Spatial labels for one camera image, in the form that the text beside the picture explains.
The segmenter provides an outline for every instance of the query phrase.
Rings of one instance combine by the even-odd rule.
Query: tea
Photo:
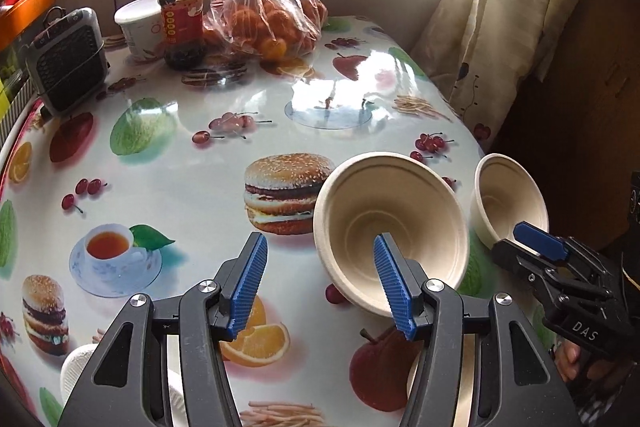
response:
[[[127,250],[129,241],[117,232],[100,232],[86,245],[86,251],[96,259],[113,259]]]

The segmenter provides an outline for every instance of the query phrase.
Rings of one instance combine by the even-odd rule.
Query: hamburger print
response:
[[[60,284],[46,275],[30,275],[22,283],[22,317],[29,339],[50,355],[69,348],[69,326]]]
[[[314,207],[334,170],[329,158],[293,153],[267,156],[244,171],[244,204],[256,229],[279,235],[313,232]]]

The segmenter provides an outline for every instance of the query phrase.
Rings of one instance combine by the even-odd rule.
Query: hand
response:
[[[565,383],[574,380],[578,376],[580,371],[580,366],[578,365],[580,351],[580,346],[567,340],[562,341],[562,344],[556,349],[556,367]],[[596,360],[589,368],[587,378],[589,380],[600,380],[611,372],[614,365],[616,363],[609,362],[609,360]]]

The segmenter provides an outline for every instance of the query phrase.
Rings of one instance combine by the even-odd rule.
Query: silver screw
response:
[[[432,292],[441,292],[444,290],[444,282],[440,279],[429,279],[426,282],[427,289]]]
[[[513,302],[513,299],[511,299],[511,295],[509,295],[508,293],[500,292],[495,295],[495,301],[498,302],[498,304],[500,304],[501,306],[508,306],[509,304],[511,304],[511,302]]]
[[[202,293],[211,293],[216,289],[218,289],[218,285],[214,280],[211,279],[204,280],[200,284],[198,284],[198,290],[200,290]]]
[[[136,293],[132,298],[129,299],[129,304],[131,304],[134,308],[138,308],[146,303],[146,295],[142,293]]]

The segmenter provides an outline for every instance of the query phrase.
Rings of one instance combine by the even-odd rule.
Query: orange plastic edge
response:
[[[55,0],[19,0],[3,15],[0,15],[0,51],[24,31]]]

